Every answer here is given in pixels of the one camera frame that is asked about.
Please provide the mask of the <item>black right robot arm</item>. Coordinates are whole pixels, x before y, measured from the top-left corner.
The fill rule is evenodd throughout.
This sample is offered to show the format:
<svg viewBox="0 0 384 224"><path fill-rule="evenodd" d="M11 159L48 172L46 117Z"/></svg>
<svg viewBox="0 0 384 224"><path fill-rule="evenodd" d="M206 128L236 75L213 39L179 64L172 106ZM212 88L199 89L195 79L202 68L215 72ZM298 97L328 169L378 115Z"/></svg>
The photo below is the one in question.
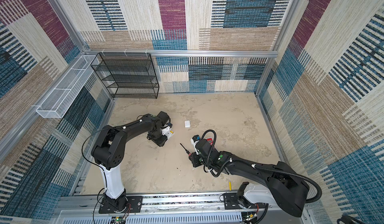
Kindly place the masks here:
<svg viewBox="0 0 384 224"><path fill-rule="evenodd" d="M277 205L293 217L301 217L304 206L322 197L321 187L312 179L296 173L288 164L276 165L245 160L230 152L218 151L216 137L209 142L205 136L191 139L195 152L189 154L193 167L202 166L206 173L217 178L221 174L246 178L237 192L242 208L264 203Z"/></svg>

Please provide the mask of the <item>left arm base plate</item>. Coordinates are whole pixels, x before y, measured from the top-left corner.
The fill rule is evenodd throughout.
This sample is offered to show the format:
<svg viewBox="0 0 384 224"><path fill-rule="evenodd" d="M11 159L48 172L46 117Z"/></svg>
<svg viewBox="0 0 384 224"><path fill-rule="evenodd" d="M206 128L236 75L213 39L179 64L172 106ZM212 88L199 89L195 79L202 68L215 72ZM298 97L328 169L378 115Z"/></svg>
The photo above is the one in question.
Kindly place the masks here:
<svg viewBox="0 0 384 224"><path fill-rule="evenodd" d="M119 198L111 199L104 195L102 204L99 207L99 214L127 214L139 213L142 208L143 196L121 196Z"/></svg>

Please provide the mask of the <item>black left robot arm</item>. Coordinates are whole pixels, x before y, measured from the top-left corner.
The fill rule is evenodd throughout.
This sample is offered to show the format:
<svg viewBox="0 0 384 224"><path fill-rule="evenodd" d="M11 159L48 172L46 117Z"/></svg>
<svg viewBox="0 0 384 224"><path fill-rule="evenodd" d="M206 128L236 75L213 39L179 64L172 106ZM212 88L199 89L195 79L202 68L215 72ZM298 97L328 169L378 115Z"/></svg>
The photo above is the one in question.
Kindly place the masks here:
<svg viewBox="0 0 384 224"><path fill-rule="evenodd" d="M144 133L147 133L149 141L163 147L172 135L171 118L167 113L159 112L157 115L142 115L121 126L107 125L100 131L92 148L91 155L104 181L103 205L108 205L112 212L121 213L128 205L120 167L126 143Z"/></svg>

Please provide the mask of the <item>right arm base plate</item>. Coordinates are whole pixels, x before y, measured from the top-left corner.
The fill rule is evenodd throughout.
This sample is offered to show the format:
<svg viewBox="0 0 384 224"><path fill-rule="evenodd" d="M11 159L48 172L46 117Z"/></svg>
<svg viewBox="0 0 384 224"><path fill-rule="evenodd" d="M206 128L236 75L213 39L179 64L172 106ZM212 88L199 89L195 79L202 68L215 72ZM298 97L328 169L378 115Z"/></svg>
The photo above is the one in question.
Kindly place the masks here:
<svg viewBox="0 0 384 224"><path fill-rule="evenodd" d="M224 193L219 197L220 201L224 203L226 210L237 210L237 209L255 209L264 208L265 204L257 203L251 204L245 198L239 198L236 193Z"/></svg>

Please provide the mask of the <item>red and white remote control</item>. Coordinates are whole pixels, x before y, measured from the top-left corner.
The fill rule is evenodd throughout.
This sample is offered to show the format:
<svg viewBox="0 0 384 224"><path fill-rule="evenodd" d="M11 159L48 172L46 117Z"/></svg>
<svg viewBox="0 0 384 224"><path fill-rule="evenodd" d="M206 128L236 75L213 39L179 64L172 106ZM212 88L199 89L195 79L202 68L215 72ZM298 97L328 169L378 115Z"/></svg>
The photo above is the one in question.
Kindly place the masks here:
<svg viewBox="0 0 384 224"><path fill-rule="evenodd" d="M213 138L207 138L206 141L207 141L210 145L213 144Z"/></svg>

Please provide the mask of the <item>pink handled screwdriver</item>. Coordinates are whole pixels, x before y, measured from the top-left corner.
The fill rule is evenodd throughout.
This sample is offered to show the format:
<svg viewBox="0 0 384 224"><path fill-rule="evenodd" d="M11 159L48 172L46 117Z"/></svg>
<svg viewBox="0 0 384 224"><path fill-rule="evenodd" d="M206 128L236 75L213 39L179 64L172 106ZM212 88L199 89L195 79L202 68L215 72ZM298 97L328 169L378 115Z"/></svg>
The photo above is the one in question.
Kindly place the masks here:
<svg viewBox="0 0 384 224"><path fill-rule="evenodd" d="M187 155L190 156L191 155L191 152L189 150L187 150L182 143L180 143L180 145L183 147L183 149L186 151Z"/></svg>

